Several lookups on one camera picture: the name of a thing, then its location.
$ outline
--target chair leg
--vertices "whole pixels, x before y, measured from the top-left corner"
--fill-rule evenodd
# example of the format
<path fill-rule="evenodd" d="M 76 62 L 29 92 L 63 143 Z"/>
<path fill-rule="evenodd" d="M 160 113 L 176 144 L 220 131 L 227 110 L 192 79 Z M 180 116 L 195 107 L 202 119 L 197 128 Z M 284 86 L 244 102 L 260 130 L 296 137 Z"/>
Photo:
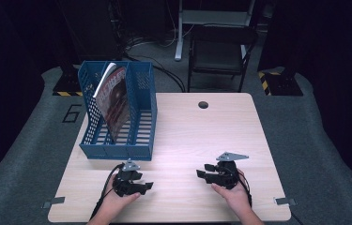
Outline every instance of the chair leg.
<path fill-rule="evenodd" d="M 191 87 L 191 76 L 192 72 L 190 69 L 188 69 L 188 82 L 187 82 L 187 93 L 190 92 L 190 87 Z"/>
<path fill-rule="evenodd" d="M 243 82 L 245 80 L 245 74 L 246 72 L 242 72 L 242 75 L 240 76 L 240 83 L 239 83 L 239 88 L 237 89 L 238 92 L 242 92 L 242 86 L 243 86 Z"/>

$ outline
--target book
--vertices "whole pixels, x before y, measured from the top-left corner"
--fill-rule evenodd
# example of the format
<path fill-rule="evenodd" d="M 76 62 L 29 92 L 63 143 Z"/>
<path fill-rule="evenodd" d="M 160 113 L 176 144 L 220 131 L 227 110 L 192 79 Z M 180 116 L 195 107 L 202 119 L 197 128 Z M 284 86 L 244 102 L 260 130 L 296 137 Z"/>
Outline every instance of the book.
<path fill-rule="evenodd" d="M 110 63 L 93 98 L 107 125 L 111 142 L 116 143 L 120 129 L 130 119 L 126 69 Z"/>

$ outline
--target wooden table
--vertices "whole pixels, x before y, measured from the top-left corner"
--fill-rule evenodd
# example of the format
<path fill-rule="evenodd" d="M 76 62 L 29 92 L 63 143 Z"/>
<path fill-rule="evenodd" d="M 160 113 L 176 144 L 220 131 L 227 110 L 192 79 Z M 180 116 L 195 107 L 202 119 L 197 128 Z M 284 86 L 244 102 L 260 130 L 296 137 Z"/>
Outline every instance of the wooden table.
<path fill-rule="evenodd" d="M 200 101 L 208 108 L 199 108 Z M 157 103 L 152 161 L 136 161 L 141 182 L 154 185 L 114 222 L 237 221 L 225 200 L 196 175 L 224 152 L 249 156 L 236 164 L 245 172 L 253 210 L 262 220 L 291 217 L 288 205 L 274 202 L 284 197 L 283 188 L 249 94 L 158 93 Z M 86 126 L 85 118 L 55 195 L 65 202 L 52 205 L 51 222 L 87 222 L 109 172 L 121 163 L 86 158 L 79 147 Z"/>

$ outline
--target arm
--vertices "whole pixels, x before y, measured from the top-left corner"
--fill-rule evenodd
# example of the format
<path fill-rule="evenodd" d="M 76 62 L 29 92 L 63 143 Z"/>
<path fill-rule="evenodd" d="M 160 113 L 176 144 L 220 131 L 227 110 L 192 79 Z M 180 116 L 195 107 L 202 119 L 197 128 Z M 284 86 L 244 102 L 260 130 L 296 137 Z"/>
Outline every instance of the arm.
<path fill-rule="evenodd" d="M 103 199 L 102 205 L 99 208 L 97 214 L 91 218 L 87 225 L 107 225 L 126 207 L 128 204 L 134 202 L 140 193 L 134 193 L 132 195 L 118 196 L 112 190 L 112 183 L 114 182 L 114 176 L 111 177 L 108 187 L 106 188 L 106 197 Z"/>
<path fill-rule="evenodd" d="M 240 175 L 240 180 L 245 181 L 243 175 Z M 261 219 L 254 213 L 249 205 L 248 195 L 240 183 L 232 189 L 225 189 L 216 184 L 211 184 L 211 187 L 225 198 L 228 206 L 234 211 L 240 222 L 244 225 L 264 224 Z"/>

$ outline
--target blue file holder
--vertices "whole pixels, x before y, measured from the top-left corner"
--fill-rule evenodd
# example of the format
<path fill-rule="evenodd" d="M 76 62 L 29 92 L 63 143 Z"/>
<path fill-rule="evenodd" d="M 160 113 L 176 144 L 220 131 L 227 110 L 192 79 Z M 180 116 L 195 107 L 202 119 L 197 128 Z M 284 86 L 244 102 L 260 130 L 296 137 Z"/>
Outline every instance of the blue file holder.
<path fill-rule="evenodd" d="M 110 141 L 108 128 L 93 98 L 103 72 L 111 62 L 126 68 L 130 104 L 130 121 L 116 143 Z M 84 61 L 78 76 L 88 117 L 88 126 L 79 145 L 87 158 L 151 160 L 158 113 L 152 64 Z"/>

